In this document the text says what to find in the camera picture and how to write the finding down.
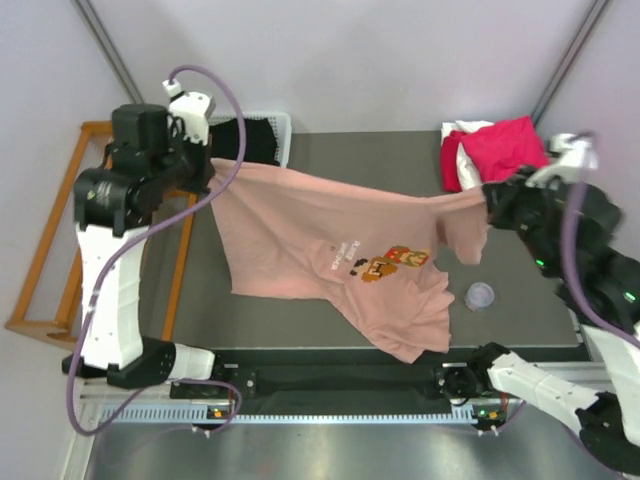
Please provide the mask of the pink printed t-shirt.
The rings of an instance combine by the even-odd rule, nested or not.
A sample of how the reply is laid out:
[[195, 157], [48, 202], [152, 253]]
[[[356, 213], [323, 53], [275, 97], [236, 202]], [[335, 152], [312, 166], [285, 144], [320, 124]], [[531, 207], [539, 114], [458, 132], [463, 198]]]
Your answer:
[[328, 301], [371, 344], [412, 363], [450, 346], [440, 247], [466, 265], [488, 237], [480, 189], [414, 197], [217, 159], [211, 207], [234, 294]]

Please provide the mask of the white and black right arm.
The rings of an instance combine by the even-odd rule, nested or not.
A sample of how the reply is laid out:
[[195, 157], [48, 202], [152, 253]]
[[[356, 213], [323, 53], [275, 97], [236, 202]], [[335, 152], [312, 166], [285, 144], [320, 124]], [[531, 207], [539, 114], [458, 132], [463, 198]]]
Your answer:
[[554, 176], [529, 185], [526, 167], [482, 187], [491, 226], [518, 234], [557, 296], [596, 345], [613, 391], [572, 384], [495, 342], [476, 349], [466, 380], [476, 394], [517, 397], [556, 419], [602, 465], [639, 475], [639, 263], [610, 247], [623, 213], [599, 188]]

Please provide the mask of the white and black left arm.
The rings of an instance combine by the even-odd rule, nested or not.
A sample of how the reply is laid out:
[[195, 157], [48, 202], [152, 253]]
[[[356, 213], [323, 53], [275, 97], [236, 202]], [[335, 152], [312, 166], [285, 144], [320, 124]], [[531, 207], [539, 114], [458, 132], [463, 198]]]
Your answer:
[[226, 387], [213, 352], [144, 336], [139, 327], [140, 275], [147, 234], [164, 197], [176, 189], [204, 193], [209, 100], [169, 107], [127, 104], [112, 113], [112, 139], [101, 166], [74, 183], [74, 223], [82, 261], [82, 332], [65, 374], [105, 378], [124, 389], [192, 378], [205, 396]]

